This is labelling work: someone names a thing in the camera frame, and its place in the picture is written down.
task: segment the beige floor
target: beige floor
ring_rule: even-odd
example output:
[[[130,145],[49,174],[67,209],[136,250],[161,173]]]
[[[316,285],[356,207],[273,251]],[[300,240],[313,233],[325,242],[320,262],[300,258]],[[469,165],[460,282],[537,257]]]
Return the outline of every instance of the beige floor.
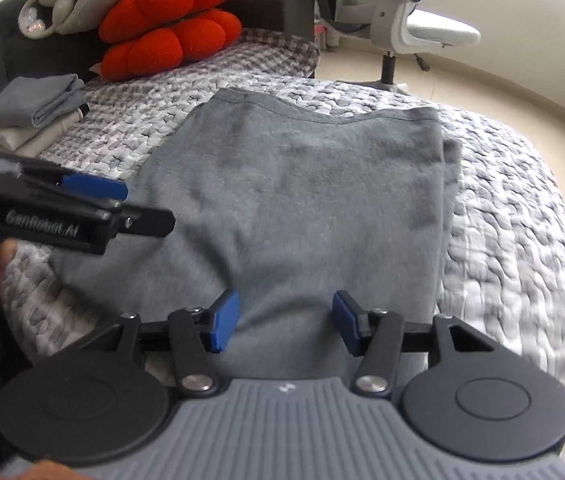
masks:
[[[346,48],[322,53],[316,77],[368,81],[379,78],[382,57]],[[500,90],[432,68],[422,72],[415,62],[399,59],[396,81],[412,94],[465,108],[501,121],[524,134],[545,158],[565,197],[565,123],[553,115]]]

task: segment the finger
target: finger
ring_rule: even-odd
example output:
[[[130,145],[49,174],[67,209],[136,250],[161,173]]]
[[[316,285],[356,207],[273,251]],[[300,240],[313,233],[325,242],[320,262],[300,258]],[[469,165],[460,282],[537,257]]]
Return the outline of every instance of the finger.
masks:
[[[16,256],[18,250],[18,240],[8,238],[0,244],[0,268],[4,269],[9,265],[9,262]]]

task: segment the bedspread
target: bedspread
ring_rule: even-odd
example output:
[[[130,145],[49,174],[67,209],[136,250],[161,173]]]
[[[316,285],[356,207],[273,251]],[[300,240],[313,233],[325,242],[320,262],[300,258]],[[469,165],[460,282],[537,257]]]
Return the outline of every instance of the bedspread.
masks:
[[[436,308],[464,319],[565,384],[565,203],[547,164],[522,135],[479,114],[344,82],[306,78],[314,46],[247,30],[211,59],[150,78],[85,86],[91,112],[43,157],[125,179],[196,105],[218,89],[264,92],[317,113],[434,106],[463,142],[463,172]],[[9,323],[35,360],[91,330],[48,265],[48,248],[21,243],[1,291]],[[565,447],[562,451],[565,459]]]

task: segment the gray cloth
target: gray cloth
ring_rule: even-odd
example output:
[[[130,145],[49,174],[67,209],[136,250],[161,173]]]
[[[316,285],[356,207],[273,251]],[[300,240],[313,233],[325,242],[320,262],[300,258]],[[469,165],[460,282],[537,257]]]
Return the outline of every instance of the gray cloth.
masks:
[[[130,182],[171,208],[167,238],[120,235],[105,256],[54,250],[79,298],[163,320],[228,287],[242,316],[221,372],[348,377],[333,293],[431,320],[450,234],[460,143],[431,108],[350,118],[224,89],[195,108]]]
[[[0,92],[0,126],[42,128],[85,104],[83,86],[76,74],[17,77]]]

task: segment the white office chair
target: white office chair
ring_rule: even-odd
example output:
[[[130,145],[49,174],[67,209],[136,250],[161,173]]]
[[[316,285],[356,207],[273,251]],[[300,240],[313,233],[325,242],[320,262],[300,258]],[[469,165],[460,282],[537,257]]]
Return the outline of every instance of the white office chair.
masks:
[[[436,52],[445,46],[480,43],[480,32],[466,23],[416,9],[422,0],[316,0],[320,18],[346,36],[369,38],[385,50],[381,79],[362,83],[407,92],[394,82],[395,54]]]

